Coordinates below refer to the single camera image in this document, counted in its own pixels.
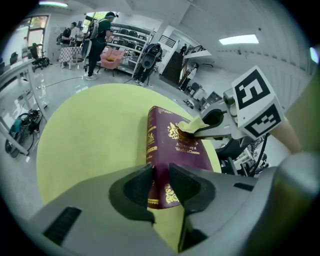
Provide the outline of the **red hardcover book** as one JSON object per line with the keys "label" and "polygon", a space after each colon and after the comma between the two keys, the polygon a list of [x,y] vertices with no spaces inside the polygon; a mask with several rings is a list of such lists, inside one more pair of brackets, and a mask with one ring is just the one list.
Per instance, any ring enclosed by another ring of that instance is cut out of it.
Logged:
{"label": "red hardcover book", "polygon": [[180,205],[169,181],[169,164],[212,171],[203,142],[181,131],[179,123],[186,119],[176,113],[153,106],[147,117],[146,163],[153,168],[148,207],[162,210]]}

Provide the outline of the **white desk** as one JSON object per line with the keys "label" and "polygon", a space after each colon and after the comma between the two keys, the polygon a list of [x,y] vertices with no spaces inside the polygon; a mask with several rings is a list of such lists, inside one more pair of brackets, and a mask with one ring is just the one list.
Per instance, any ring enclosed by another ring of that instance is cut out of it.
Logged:
{"label": "white desk", "polygon": [[0,133],[4,135],[4,137],[11,142],[20,153],[26,156],[29,154],[29,150],[20,145],[20,143],[9,134],[10,129],[2,118],[2,115],[7,104],[15,101],[19,96],[23,96],[28,109],[32,109],[32,106],[30,105],[26,95],[26,86],[29,86],[30,91],[33,93],[36,104],[42,113],[43,119],[48,120],[48,114],[46,113],[44,105],[41,102],[41,98],[39,97],[39,89],[36,85],[35,73],[32,69],[32,62],[33,61],[31,59],[19,61],[0,75],[0,89],[3,88],[11,79],[16,78],[17,80],[17,84],[15,84],[14,87],[10,89],[4,89],[0,92]]}

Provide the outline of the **checkered cloth table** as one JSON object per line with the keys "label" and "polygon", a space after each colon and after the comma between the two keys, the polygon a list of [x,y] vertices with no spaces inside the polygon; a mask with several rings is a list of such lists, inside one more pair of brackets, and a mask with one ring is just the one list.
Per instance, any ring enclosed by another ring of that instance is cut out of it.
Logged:
{"label": "checkered cloth table", "polygon": [[58,59],[60,67],[63,69],[65,67],[64,63],[68,63],[68,69],[70,70],[74,60],[75,60],[75,63],[77,64],[79,58],[82,58],[81,57],[82,49],[83,48],[81,46],[61,48],[59,59]]}

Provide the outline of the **dark staircase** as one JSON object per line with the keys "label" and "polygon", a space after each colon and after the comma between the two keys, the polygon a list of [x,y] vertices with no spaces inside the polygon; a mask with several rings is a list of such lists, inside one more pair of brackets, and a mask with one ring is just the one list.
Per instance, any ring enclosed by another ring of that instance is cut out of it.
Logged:
{"label": "dark staircase", "polygon": [[206,51],[202,45],[188,48],[183,55],[178,52],[173,52],[167,63],[163,65],[163,71],[161,72],[160,79],[164,82],[177,87],[181,82],[182,76],[187,73],[188,61],[185,60],[185,56],[193,55],[195,53]]}

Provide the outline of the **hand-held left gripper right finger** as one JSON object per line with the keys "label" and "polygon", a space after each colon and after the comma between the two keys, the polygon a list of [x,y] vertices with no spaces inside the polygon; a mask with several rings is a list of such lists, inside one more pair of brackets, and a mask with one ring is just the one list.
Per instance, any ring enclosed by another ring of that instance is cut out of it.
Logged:
{"label": "hand-held left gripper right finger", "polygon": [[254,178],[171,163],[169,182],[184,209],[179,252],[249,252],[275,172]]}

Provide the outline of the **ceiling strip light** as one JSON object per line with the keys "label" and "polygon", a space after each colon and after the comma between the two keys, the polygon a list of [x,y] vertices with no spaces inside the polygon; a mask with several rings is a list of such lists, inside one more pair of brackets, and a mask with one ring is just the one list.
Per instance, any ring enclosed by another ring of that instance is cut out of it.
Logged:
{"label": "ceiling strip light", "polygon": [[259,44],[259,41],[255,34],[238,35],[232,37],[226,37],[219,39],[222,45],[233,45],[233,44]]}
{"label": "ceiling strip light", "polygon": [[68,7],[67,3],[57,2],[57,1],[42,0],[42,1],[39,1],[38,4],[41,6],[54,6],[54,7],[59,7],[59,8],[67,8]]}
{"label": "ceiling strip light", "polygon": [[318,54],[318,51],[314,48],[314,47],[311,47],[309,49],[309,52],[310,52],[310,58],[313,62],[315,62],[316,64],[319,63],[320,61],[320,57],[319,57],[319,54]]}

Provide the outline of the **grey cabinet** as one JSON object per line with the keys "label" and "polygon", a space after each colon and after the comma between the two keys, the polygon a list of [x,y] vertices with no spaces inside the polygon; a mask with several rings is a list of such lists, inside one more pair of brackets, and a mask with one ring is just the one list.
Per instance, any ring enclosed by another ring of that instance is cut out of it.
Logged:
{"label": "grey cabinet", "polygon": [[221,101],[223,98],[215,93],[214,91],[206,98],[207,102],[210,104]]}

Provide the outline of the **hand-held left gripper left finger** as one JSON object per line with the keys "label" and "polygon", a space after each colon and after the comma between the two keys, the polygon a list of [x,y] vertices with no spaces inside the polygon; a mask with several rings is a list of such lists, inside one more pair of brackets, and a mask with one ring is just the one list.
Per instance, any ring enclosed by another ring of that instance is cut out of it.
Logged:
{"label": "hand-held left gripper left finger", "polygon": [[54,256],[174,256],[148,211],[152,166],[89,178],[45,205],[31,219]]}

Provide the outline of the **large window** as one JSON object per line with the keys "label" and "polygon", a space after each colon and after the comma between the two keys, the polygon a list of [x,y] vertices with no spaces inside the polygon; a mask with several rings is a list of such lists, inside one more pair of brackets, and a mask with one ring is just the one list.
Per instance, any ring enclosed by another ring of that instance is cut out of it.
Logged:
{"label": "large window", "polygon": [[23,59],[26,56],[24,52],[35,45],[37,56],[40,57],[44,50],[45,31],[48,22],[48,15],[31,16],[25,18],[16,28],[15,42],[18,45],[18,58]]}

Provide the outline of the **metal rack of black seats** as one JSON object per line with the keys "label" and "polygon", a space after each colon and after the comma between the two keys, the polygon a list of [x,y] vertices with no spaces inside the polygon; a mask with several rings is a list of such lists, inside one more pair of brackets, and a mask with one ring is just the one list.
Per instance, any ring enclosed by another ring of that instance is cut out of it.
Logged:
{"label": "metal rack of black seats", "polygon": [[113,36],[107,45],[124,52],[119,69],[134,76],[144,55],[143,52],[156,32],[154,29],[124,23],[113,23],[111,26]]}

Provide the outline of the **round yellow-green table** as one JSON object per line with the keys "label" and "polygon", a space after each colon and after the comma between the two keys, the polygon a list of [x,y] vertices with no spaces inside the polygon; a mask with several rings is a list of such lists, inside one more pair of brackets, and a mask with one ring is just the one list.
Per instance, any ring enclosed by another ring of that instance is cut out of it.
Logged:
{"label": "round yellow-green table", "polygon": [[[148,112],[154,106],[190,119],[165,96],[128,84],[96,85],[62,103],[38,144],[36,172],[44,206],[84,180],[148,165]],[[147,204],[147,209],[155,217],[155,232],[180,256],[183,207],[150,209]]]}

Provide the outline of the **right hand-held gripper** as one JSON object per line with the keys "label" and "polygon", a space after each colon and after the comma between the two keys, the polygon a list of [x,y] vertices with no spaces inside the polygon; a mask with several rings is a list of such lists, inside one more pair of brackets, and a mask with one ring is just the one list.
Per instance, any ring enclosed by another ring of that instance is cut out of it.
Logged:
{"label": "right hand-held gripper", "polygon": [[[285,119],[273,87],[257,65],[231,83],[231,88],[223,93],[223,100],[237,129],[253,140]],[[229,137],[233,130],[229,113],[221,109],[206,111],[201,118],[207,127],[198,129],[193,137],[201,140]]]}

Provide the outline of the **black swivel chair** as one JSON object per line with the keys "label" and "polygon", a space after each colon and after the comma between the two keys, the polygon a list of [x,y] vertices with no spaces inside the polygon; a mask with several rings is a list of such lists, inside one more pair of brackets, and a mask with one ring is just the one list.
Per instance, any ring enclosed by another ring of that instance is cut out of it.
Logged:
{"label": "black swivel chair", "polygon": [[36,69],[46,68],[51,64],[48,57],[45,56],[45,51],[41,52],[41,55],[38,55],[38,46],[36,43],[33,43],[32,46],[29,46],[28,49],[30,50],[31,56],[33,58],[32,62],[32,71],[35,72]]}

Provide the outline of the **person's right forearm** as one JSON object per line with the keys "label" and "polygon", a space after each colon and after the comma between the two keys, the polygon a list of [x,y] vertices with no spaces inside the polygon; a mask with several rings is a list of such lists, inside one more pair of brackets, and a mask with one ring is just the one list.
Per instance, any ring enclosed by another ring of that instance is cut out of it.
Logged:
{"label": "person's right forearm", "polygon": [[298,136],[286,117],[284,117],[284,120],[278,126],[270,130],[269,133],[281,142],[291,154],[302,151]]}

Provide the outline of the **yellow cloth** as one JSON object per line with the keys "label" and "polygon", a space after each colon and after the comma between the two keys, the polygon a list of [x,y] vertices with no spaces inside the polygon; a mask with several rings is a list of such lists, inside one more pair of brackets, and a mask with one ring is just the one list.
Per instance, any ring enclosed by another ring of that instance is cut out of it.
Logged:
{"label": "yellow cloth", "polygon": [[209,127],[208,124],[202,120],[202,118],[198,115],[194,117],[189,123],[185,121],[180,121],[178,123],[178,128],[185,133],[194,134],[197,130]]}

